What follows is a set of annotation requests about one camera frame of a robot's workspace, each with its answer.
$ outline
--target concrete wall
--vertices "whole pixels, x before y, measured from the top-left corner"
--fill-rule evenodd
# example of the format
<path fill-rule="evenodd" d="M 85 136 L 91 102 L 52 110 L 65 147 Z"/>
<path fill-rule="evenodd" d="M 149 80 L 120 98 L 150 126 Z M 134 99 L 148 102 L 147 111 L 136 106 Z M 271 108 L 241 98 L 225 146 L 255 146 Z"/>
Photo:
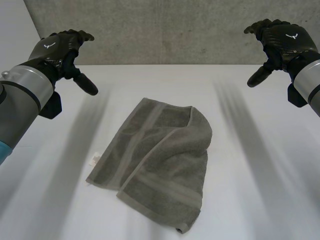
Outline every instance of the concrete wall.
<path fill-rule="evenodd" d="M 256 65 L 80 66 L 100 90 L 57 83 L 62 113 L 37 118 L 0 166 L 0 239 L 176 240 L 175 229 L 88 185 L 102 153 L 147 97 L 194 106 L 212 142 L 201 213 L 184 240 L 306 240 L 320 235 L 320 125 L 309 106 L 287 101 L 277 71 L 252 89 Z"/>
<path fill-rule="evenodd" d="M 42 38 L 85 30 L 78 65 L 262 64 L 244 29 L 266 18 L 307 29 L 320 48 L 318 0 L 24 0 Z"/>

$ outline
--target glove finger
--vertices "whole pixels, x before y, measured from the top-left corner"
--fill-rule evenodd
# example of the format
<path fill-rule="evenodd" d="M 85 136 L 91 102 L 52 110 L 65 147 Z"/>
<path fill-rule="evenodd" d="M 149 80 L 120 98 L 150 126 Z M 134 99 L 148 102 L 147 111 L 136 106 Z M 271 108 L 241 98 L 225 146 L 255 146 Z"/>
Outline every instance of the glove finger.
<path fill-rule="evenodd" d="M 265 19 L 262 21 L 258 21 L 253 23 L 251 26 L 248 26 L 245 30 L 244 33 L 248 34 L 257 34 L 257 32 L 261 29 L 261 28 L 267 28 L 272 22 L 269 19 Z"/>
<path fill-rule="evenodd" d="M 90 33 L 86 33 L 86 32 L 83 31 L 83 30 L 78 31 L 78 33 L 80 34 L 80 36 L 82 37 L 82 39 L 83 39 L 84 42 L 95 40 L 95 37 L 94 37 L 94 36 L 92 36 Z"/>
<path fill-rule="evenodd" d="M 78 76 L 74 77 L 73 81 L 87 94 L 92 96 L 98 94 L 97 86 L 83 73 L 80 73 Z"/>
<path fill-rule="evenodd" d="M 280 21 L 279 19 L 276 19 L 269 25 L 269 27 L 271 28 L 275 25 L 281 25 L 282 23 L 283 23 L 282 21 Z"/>
<path fill-rule="evenodd" d="M 282 21 L 282 25 L 291 25 L 291 23 L 288 21 Z"/>
<path fill-rule="evenodd" d="M 247 85 L 250 88 L 253 88 L 269 77 L 269 75 L 273 72 L 273 67 L 271 61 L 268 59 L 263 66 L 261 66 L 248 80 Z"/>

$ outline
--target towel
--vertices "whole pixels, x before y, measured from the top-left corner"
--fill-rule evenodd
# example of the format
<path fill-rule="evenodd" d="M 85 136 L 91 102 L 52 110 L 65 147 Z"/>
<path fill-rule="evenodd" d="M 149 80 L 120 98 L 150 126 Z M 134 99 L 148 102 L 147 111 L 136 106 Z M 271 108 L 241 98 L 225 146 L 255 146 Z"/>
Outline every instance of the towel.
<path fill-rule="evenodd" d="M 211 137 L 195 107 L 143 98 L 86 181 L 183 234 L 200 214 Z"/>

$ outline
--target robotic hand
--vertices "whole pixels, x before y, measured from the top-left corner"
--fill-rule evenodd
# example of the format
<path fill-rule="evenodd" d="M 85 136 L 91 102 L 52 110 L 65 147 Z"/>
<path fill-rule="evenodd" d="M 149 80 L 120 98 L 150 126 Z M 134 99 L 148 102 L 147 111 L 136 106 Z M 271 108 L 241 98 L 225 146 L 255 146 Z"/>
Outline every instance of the robotic hand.
<path fill-rule="evenodd" d="M 86 93 L 96 95 L 97 87 L 77 69 L 79 48 L 94 37 L 84 31 L 62 31 L 42 38 L 29 60 L 4 71 L 0 78 L 0 164 L 11 154 L 35 118 L 53 119 L 61 111 L 55 85 L 71 79 Z"/>
<path fill-rule="evenodd" d="M 307 103 L 320 116 L 320 54 L 307 31 L 287 21 L 265 19 L 244 30 L 255 34 L 268 60 L 248 80 L 249 87 L 263 82 L 273 70 L 290 74 L 288 101 L 301 108 Z"/>
<path fill-rule="evenodd" d="M 95 38 L 84 31 L 61 31 L 42 38 L 34 47 L 29 61 L 21 65 L 43 71 L 54 85 L 61 78 L 71 79 L 90 95 L 98 93 L 97 87 L 74 65 L 79 48 Z"/>

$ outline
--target white table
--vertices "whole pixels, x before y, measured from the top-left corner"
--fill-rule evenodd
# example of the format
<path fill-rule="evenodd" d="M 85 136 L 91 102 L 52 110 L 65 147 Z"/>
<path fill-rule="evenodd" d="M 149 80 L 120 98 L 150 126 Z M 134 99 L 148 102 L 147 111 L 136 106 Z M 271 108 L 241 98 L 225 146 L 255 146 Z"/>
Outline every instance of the white table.
<path fill-rule="evenodd" d="M 286 73 L 252 89 L 258 66 L 80 68 L 99 95 L 58 82 L 62 113 L 38 117 L 0 167 L 1 240 L 319 239 L 320 119 L 287 101 Z M 202 212 L 184 235 L 85 182 L 143 97 L 194 106 L 212 127 Z"/>

